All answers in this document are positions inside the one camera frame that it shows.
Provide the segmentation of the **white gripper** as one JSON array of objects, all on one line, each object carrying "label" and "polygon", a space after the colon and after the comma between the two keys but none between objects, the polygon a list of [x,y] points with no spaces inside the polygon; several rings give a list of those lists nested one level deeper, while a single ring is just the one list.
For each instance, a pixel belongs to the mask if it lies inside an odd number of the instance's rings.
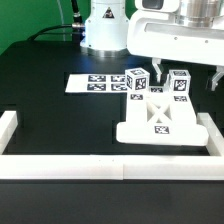
[{"label": "white gripper", "polygon": [[215,65],[214,91],[224,76],[224,0],[135,0],[127,48],[152,57],[161,81],[162,59]]}]

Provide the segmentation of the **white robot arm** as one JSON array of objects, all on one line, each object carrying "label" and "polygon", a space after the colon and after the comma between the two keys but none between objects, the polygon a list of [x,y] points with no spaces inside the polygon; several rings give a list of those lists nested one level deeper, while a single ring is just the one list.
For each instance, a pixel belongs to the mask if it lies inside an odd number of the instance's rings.
[{"label": "white robot arm", "polygon": [[213,65],[215,88],[224,77],[224,0],[91,0],[83,51],[104,57],[124,50],[150,57],[157,74],[163,59]]}]

